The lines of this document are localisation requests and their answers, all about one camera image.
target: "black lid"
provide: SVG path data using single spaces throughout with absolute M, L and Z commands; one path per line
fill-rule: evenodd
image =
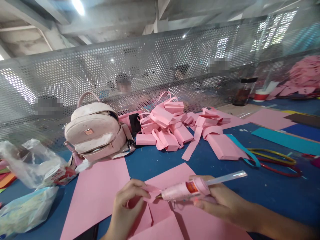
M 258 77 L 242 78 L 241 83 L 254 83 L 258 80 Z

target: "plastic bag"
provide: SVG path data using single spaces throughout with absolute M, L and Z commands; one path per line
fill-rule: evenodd
M 39 140 L 31 139 L 22 146 L 30 152 L 21 159 L 19 150 L 12 143 L 0 142 L 0 156 L 7 161 L 11 172 L 28 188 L 54 186 L 56 178 L 65 174 L 67 162 L 43 146 Z
M 24 233 L 44 222 L 59 187 L 46 187 L 13 200 L 0 210 L 0 239 Z

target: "red cup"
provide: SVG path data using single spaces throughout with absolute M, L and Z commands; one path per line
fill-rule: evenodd
M 255 102 L 264 102 L 264 100 L 267 99 L 269 94 L 270 92 L 263 91 L 262 89 L 256 90 L 253 100 Z

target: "bottle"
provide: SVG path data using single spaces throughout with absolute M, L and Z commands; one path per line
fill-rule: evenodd
M 232 104 L 235 106 L 246 105 L 257 80 L 258 77 L 242 78 L 240 87 L 233 98 Z

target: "teal paper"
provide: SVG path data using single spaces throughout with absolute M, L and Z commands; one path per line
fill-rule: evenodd
M 296 150 L 297 152 L 320 155 L 320 144 L 297 138 L 281 132 L 276 132 L 267 128 L 258 128 L 253 135 L 264 138 L 271 142 Z
M 248 163 L 249 165 L 253 166 L 253 167 L 261 167 L 259 160 L 257 159 L 257 157 L 250 152 L 248 149 L 246 149 L 244 146 L 242 146 L 242 144 L 238 141 L 238 139 L 236 139 L 232 134 L 226 134 L 228 138 L 230 138 L 235 145 L 237 145 L 241 150 L 243 150 L 246 154 L 248 154 L 256 163 L 256 165 L 253 165 L 248 159 L 243 158 L 243 160 Z

